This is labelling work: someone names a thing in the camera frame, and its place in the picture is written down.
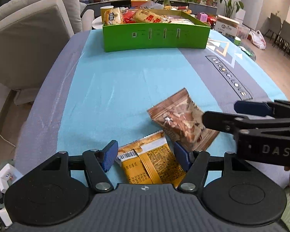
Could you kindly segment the yellow orange snack packet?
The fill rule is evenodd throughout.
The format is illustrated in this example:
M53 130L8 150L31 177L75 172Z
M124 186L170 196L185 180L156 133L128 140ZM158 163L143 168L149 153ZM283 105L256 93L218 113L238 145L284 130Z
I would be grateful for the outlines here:
M163 131L120 147L116 162L130 184L172 184L178 187L186 175Z

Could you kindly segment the brown nut snack packet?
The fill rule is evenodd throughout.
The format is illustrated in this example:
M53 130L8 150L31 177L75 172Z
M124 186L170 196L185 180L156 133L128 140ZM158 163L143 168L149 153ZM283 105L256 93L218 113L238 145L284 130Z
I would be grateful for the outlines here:
M183 88L147 110L172 142L179 141L187 151L205 151L219 134L202 123L203 111Z

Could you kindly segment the red yellow snack bag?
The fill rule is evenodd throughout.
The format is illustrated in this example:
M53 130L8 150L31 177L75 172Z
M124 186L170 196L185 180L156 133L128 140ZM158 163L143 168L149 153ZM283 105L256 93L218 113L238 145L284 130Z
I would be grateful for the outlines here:
M151 10L139 9L133 14L133 20L137 23L171 23L171 20L158 15Z

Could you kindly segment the small bread cube packet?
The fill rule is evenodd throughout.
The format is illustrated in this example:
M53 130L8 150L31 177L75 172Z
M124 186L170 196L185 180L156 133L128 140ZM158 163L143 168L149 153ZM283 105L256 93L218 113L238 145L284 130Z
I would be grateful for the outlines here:
M119 7L106 12L106 25L120 25L123 23L123 15Z

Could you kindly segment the shiny red snack bag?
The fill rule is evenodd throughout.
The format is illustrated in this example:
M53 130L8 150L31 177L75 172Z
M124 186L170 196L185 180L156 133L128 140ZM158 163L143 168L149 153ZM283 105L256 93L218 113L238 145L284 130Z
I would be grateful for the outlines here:
M133 10L126 10L123 14L123 23L124 24L132 24L132 23L136 23L136 21L133 19L133 16L135 14L135 11Z

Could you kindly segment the blue grey table mat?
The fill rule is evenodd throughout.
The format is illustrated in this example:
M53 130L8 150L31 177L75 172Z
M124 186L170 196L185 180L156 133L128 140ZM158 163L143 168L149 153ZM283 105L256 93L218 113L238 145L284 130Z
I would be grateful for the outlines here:
M148 109L181 89L203 111L285 100L250 57L216 31L205 49L104 51L101 30L75 34L45 78L23 125L15 167L23 174L58 151L80 155L160 130Z

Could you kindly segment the white plastic shopping bag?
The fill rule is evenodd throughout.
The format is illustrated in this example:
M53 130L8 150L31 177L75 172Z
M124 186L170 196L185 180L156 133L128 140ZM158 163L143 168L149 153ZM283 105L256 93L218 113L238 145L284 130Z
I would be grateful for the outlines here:
M266 49L266 46L267 46L266 41L265 41L262 33L259 30L257 30L257 31L251 30L249 35L250 35L250 41L256 47L258 47L261 50Z

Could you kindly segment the grey dining chair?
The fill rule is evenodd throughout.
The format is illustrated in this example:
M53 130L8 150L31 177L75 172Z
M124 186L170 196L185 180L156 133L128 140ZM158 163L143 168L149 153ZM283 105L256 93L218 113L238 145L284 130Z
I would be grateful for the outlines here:
M285 20L279 34L278 47L284 51L284 55L288 54L290 57L290 23Z

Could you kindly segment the white cardboard carton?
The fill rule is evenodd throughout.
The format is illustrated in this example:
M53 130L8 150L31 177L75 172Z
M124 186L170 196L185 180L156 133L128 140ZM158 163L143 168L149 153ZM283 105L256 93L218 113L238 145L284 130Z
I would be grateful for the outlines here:
M214 30L225 37L233 38L237 36L239 22L231 18L217 15Z

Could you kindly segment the tall leafy floor plant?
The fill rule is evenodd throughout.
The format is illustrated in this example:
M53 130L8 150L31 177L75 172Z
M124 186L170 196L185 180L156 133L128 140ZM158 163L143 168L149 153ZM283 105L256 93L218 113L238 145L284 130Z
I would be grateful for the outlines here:
M233 14L239 12L240 9L244 9L242 1L219 0L219 2L225 4L224 16L227 18L232 18Z

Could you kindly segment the white power strip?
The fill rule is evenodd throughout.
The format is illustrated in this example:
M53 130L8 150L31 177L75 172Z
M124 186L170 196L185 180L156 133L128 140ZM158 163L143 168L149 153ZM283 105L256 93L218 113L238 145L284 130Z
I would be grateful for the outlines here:
M0 170L0 219L3 221L5 227L12 225L10 216L5 208L3 197L7 189L20 178L23 174L20 173L13 165L7 163Z

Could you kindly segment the green cardboard box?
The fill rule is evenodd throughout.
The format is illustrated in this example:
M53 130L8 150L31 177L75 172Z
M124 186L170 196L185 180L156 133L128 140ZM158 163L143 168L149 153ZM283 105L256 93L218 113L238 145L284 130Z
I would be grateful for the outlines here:
M204 49L210 26L180 10L147 9L165 18L186 18L194 25L172 23L132 23L104 25L104 50L106 52L153 49L190 48Z

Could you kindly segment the yellow cylindrical can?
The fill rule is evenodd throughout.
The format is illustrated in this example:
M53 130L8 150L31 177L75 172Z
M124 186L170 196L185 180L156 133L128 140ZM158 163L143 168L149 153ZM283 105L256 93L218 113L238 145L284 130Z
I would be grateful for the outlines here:
M100 8L101 10L101 21L102 21L102 24L103 25L106 25L107 24L107 21L108 21L108 15L110 14L111 10L113 9L113 6L111 5L108 5L108 6L103 6Z

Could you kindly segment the beige sofa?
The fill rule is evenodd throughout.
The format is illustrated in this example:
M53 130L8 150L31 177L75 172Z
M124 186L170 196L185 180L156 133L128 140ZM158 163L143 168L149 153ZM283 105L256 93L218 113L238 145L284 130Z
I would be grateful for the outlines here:
M33 102L57 57L94 11L79 0L11 0L0 7L0 83Z

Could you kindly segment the orange tissue box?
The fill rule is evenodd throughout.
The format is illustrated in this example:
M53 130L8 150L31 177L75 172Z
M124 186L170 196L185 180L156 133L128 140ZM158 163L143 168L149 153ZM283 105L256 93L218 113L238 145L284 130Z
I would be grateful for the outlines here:
M145 3L149 2L150 0L130 0L131 7L140 8Z

